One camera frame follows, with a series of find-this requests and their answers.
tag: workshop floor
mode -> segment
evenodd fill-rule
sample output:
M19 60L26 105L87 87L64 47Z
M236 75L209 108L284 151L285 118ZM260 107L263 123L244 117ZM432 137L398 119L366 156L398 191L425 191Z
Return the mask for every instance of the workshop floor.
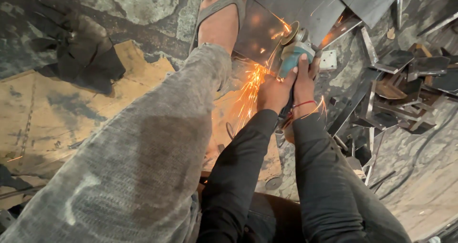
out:
M41 36L32 29L21 13L27 0L0 0L0 18L9 24L0 28L4 43L0 44L0 79L48 64L54 57L36 54L26 42ZM161 57L169 59L175 70L187 57L200 0L65 0L106 27L115 43L133 40L144 52L148 62ZM423 43L434 54L429 38L416 34L451 8L450 0L404 0L404 24L396 31L396 38L386 37L393 27L392 14L386 13L374 29L369 31L380 56L396 48L408 49L413 43ZM326 99L336 95L351 96L363 76L366 58L363 43L357 33L348 33L329 47L338 53L338 69L320 74L317 95ZM449 49L457 54L456 49ZM379 157L371 181L396 170L397 173L377 191L384 196L391 188L407 180L396 191L383 199L388 208L401 220L412 238L422 238L434 228L458 213L454 199L458 195L458 118L456 104L443 103L437 113L436 130L422 136L412 136L396 129L383 138ZM338 110L329 108L328 123ZM298 201L295 185L294 148L285 143L279 149L283 168L281 185L267 191L265 181L257 191L267 192Z

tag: right hand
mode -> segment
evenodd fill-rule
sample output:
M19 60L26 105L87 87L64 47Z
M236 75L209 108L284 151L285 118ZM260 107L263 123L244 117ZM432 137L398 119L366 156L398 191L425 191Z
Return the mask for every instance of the right hand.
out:
M311 65L309 65L306 54L302 54L299 57L299 71L297 73L297 79L294 86L294 105L314 100L315 82L313 79L316 77L320 69L321 55L321 51L317 52ZM318 112L318 108L315 103L301 105L293 109L293 118L297 119L312 112Z

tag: left hand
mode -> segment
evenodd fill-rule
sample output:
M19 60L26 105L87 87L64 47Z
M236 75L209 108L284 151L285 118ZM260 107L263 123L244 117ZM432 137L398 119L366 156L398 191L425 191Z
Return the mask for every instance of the left hand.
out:
M297 67L292 68L283 82L278 81L270 74L265 75L265 82L259 86L257 111L270 109L279 114L288 103L289 92L296 80L297 71Z

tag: oil stain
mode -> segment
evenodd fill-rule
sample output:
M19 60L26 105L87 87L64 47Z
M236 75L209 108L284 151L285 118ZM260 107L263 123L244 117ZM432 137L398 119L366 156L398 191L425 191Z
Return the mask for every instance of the oil stain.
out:
M10 86L10 95L17 97L17 98L22 97L22 94L19 92L16 92L13 86Z
M79 93L64 95L52 91L47 96L49 105L63 118L66 127L75 129L78 123L78 117L86 117L94 120L94 123L100 124L107 120L107 117L100 116L97 112L87 106L88 100L82 100Z

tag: black cable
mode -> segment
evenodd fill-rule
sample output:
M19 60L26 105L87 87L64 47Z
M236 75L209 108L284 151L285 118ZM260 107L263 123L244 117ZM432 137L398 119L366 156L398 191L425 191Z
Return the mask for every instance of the black cable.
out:
M455 117L455 115L457 114L457 111L458 111L458 107L455 107L452 112L451 112L451 115L450 117L448 118L448 120L446 122L444 122L438 129L436 129L435 131L433 131L433 133L431 133L428 137L427 137L427 140L421 145L420 148L418 148L417 152L415 153L415 156L414 156L414 159L412 161L412 167L410 168L410 170L407 172L407 176L405 178L402 179L402 181L400 181L398 183L398 185L394 186L393 188L391 188L388 193L386 193L385 195L383 195L380 200L386 198L387 196L389 196L390 194L392 194L394 191L396 191L398 188L400 188L402 185L404 185L404 183L410 178L410 176L412 176L412 174L414 173L414 170L415 170L415 166L417 164L417 160L418 158L420 157L420 154L421 152L423 151L423 149L425 149L426 145L433 139L434 136L436 136L445 126L447 126L451 121L452 119Z

